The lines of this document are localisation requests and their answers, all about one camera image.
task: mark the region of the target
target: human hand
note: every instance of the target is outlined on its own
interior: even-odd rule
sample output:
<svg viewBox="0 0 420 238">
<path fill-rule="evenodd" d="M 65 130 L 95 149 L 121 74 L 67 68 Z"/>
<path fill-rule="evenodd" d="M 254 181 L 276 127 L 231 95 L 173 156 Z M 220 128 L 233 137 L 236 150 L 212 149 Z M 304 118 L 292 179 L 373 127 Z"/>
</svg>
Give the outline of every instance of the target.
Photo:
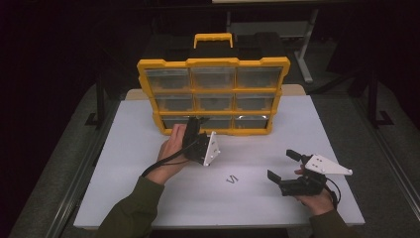
<svg viewBox="0 0 420 238">
<path fill-rule="evenodd" d="M 301 166 L 301 170 L 295 171 L 295 173 L 302 175 L 303 166 Z M 334 209 L 333 198 L 325 188 L 318 195 L 298 195 L 294 197 L 306 205 L 313 215 L 321 215 Z"/>
<path fill-rule="evenodd" d="M 157 160 L 163 160 L 182 149 L 182 139 L 185 133 L 185 124 L 175 124 L 168 140 L 163 142 Z M 165 184 L 187 164 L 188 160 L 182 155 L 151 171 L 146 178 L 159 184 Z"/>
</svg>

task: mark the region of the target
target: white table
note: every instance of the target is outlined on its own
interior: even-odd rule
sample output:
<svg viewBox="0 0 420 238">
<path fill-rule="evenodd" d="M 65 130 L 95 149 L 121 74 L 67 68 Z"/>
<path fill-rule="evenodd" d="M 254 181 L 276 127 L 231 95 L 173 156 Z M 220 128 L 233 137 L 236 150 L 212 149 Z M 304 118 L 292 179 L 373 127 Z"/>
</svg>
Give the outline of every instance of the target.
<svg viewBox="0 0 420 238">
<path fill-rule="evenodd" d="M 166 184 L 153 227 L 307 225 L 307 208 L 293 197 L 282 196 L 266 171 L 283 179 L 297 178 L 293 171 L 299 163 L 285 155 L 287 149 L 337 159 L 310 96 L 282 96 L 273 123 L 272 133 L 266 136 L 218 135 L 222 153 L 210 167 L 190 163 Z M 131 193 L 139 175 L 156 161 L 166 138 L 153 122 L 148 101 L 122 101 L 74 226 L 97 228 L 112 206 Z M 227 182 L 230 175 L 239 181 Z M 345 178 L 329 178 L 342 192 L 339 212 L 346 223 L 364 224 Z"/>
</svg>

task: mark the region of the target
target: clear plastic drawer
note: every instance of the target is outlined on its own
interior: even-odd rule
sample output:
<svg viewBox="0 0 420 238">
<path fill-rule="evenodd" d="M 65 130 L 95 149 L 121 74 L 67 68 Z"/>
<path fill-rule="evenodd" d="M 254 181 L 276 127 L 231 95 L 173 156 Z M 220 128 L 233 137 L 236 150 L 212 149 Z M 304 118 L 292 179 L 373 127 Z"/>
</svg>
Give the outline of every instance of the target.
<svg viewBox="0 0 420 238">
<path fill-rule="evenodd" d="M 237 87 L 277 88 L 281 67 L 238 67 Z"/>
<path fill-rule="evenodd" d="M 236 109 L 239 111 L 271 110 L 274 93 L 237 93 Z"/>
<path fill-rule="evenodd" d="M 165 129 L 172 129 L 175 124 L 187 124 L 188 116 L 161 116 Z"/>
<path fill-rule="evenodd" d="M 265 129 L 268 115 L 235 116 L 234 124 L 237 129 Z"/>
<path fill-rule="evenodd" d="M 158 94 L 155 99 L 160 111 L 192 111 L 191 94 Z"/>
<path fill-rule="evenodd" d="M 203 116 L 210 118 L 204 124 L 201 124 L 203 129 L 229 129 L 231 127 L 232 116 Z"/>
<path fill-rule="evenodd" d="M 192 67 L 191 77 L 198 89 L 229 89 L 234 86 L 234 67 Z"/>
<path fill-rule="evenodd" d="M 189 90 L 190 80 L 187 68 L 145 69 L 153 92 Z"/>
<path fill-rule="evenodd" d="M 232 110 L 234 94 L 195 94 L 197 110 L 203 111 L 227 111 Z"/>
</svg>

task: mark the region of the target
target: wire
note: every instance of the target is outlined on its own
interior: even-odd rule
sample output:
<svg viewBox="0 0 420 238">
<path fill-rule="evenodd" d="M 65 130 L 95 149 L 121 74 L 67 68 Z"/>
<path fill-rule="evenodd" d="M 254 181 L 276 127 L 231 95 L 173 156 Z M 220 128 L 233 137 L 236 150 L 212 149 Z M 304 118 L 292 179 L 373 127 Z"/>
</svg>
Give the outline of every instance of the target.
<svg viewBox="0 0 420 238">
<path fill-rule="evenodd" d="M 181 150 L 177 151 L 176 153 L 174 153 L 173 155 L 157 161 L 156 163 L 154 163 L 153 165 L 149 166 L 143 173 L 142 173 L 142 177 L 146 177 L 151 171 L 153 171 L 156 168 L 159 168 L 161 166 L 164 166 L 165 163 L 177 158 L 178 156 L 182 155 L 186 150 L 188 150 L 190 147 L 192 147 L 193 145 L 195 145 L 198 142 L 199 139 L 193 141 L 191 144 L 189 144 L 188 146 L 182 148 Z"/>
<path fill-rule="evenodd" d="M 332 183 L 333 183 L 333 185 L 337 188 L 337 191 L 338 191 L 338 193 L 339 193 L 339 199 L 338 199 L 338 201 L 337 201 L 337 204 L 338 204 L 338 203 L 340 203 L 340 200 L 341 200 L 341 191 L 340 191 L 339 187 L 338 187 L 338 186 L 337 186 L 337 184 L 336 184 L 335 182 L 333 182 L 331 179 L 327 178 L 327 180 L 328 180 L 328 181 L 330 181 L 330 182 L 332 182 Z"/>
<path fill-rule="evenodd" d="M 180 164 L 184 164 L 184 163 L 187 163 L 187 162 L 189 162 L 189 160 L 186 160 L 186 161 L 183 161 L 183 162 L 178 162 L 178 163 L 166 163 L 166 164 L 163 164 L 162 166 L 173 166 L 173 165 L 180 165 Z"/>
</svg>

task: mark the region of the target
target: sleeve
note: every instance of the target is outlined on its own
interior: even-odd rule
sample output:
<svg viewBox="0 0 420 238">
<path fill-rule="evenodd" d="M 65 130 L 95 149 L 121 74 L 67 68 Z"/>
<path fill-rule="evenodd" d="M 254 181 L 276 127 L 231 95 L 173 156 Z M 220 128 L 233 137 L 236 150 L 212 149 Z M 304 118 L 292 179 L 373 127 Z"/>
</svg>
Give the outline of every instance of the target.
<svg viewBox="0 0 420 238">
<path fill-rule="evenodd" d="M 140 177 L 133 192 L 119 201 L 99 226 L 95 237 L 146 237 L 158 215 L 164 186 Z"/>
<path fill-rule="evenodd" d="M 353 228 L 348 227 L 343 218 L 332 210 L 322 215 L 309 218 L 316 238 L 361 238 Z"/>
</svg>

